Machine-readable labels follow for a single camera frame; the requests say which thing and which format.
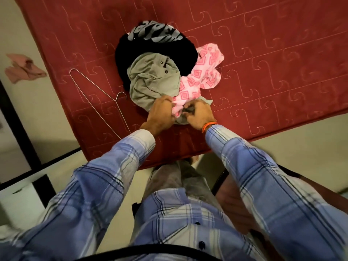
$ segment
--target shirt button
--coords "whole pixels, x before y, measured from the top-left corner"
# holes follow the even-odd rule
[[[199,247],[199,249],[204,250],[204,249],[205,249],[205,242],[200,241],[200,242],[198,243],[198,247]]]

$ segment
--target red mattress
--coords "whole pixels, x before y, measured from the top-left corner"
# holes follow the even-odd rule
[[[218,122],[253,140],[348,111],[348,0],[16,0],[88,160],[119,138],[69,76],[76,68],[115,97],[123,90],[114,51],[141,20],[166,22],[196,47],[218,44],[220,83],[202,90]],[[74,73],[80,88],[121,137],[114,101]],[[118,100],[131,131],[146,112]],[[207,152],[199,131],[173,126],[143,167]]]

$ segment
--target wire hanger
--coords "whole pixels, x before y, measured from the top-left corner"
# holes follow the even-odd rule
[[[71,71],[73,71],[73,70],[75,70],[75,71],[77,71],[78,73],[80,73],[83,77],[85,77],[87,80],[89,80],[90,83],[92,83],[94,86],[96,86],[98,89],[100,89],[103,93],[105,93],[111,100],[114,100],[114,101],[115,101],[115,103],[116,103],[116,105],[117,105],[117,108],[118,108],[118,111],[119,111],[120,115],[122,116],[123,121],[124,121],[124,123],[126,124],[126,126],[127,126],[127,128],[128,128],[128,131],[131,132],[130,129],[129,129],[129,127],[128,127],[128,124],[127,124],[127,122],[126,122],[126,119],[124,118],[124,116],[123,116],[123,114],[122,114],[122,112],[121,112],[121,109],[120,109],[120,107],[118,106],[118,103],[117,103],[117,98],[118,98],[118,96],[119,96],[121,93],[123,93],[123,94],[126,96],[126,100],[127,100],[127,94],[125,94],[124,92],[119,92],[119,93],[116,95],[116,99],[114,99],[114,98],[112,98],[109,94],[107,94],[105,91],[103,91],[97,84],[95,84],[95,83],[92,82],[89,78],[87,78],[84,74],[82,74],[79,70],[77,70],[77,69],[74,68],[74,69],[71,69],[71,70],[69,71],[69,75],[70,75],[71,79],[73,80],[73,82],[75,83],[76,87],[79,89],[79,91],[82,93],[82,95],[85,96],[86,100],[89,102],[89,104],[92,106],[92,108],[97,112],[97,114],[100,116],[100,118],[107,124],[107,126],[111,129],[111,131],[113,131],[113,132],[115,133],[115,135],[116,135],[119,139],[122,139],[122,138],[121,138],[121,137],[111,128],[111,126],[104,120],[104,118],[99,114],[99,112],[94,108],[94,106],[92,105],[92,103],[88,100],[88,98],[87,98],[87,96],[84,94],[84,92],[83,92],[83,91],[80,89],[80,87],[77,85],[75,79],[74,79],[74,78],[72,77],[72,75],[71,75]]]

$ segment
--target plaid shirt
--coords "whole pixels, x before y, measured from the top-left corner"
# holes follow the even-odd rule
[[[247,209],[285,259],[345,258],[348,215],[223,126],[212,126],[206,141],[232,174]],[[67,187],[50,201],[40,224],[2,238],[0,260],[73,260],[93,254],[135,171],[154,146],[150,132],[138,130],[76,169]],[[205,243],[203,251],[223,260],[264,259],[223,212],[188,198],[183,188],[159,190],[142,203],[130,245],[161,243],[199,249],[200,241]],[[180,257],[162,254],[156,258]]]

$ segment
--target leg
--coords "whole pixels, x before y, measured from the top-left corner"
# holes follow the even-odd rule
[[[181,170],[181,181],[185,188],[186,195],[209,203],[222,211],[220,204],[210,191],[205,177],[200,175],[190,163],[185,160],[180,160],[179,166]]]
[[[142,201],[155,191],[168,188],[182,188],[181,171],[177,162],[163,165],[152,171]]]

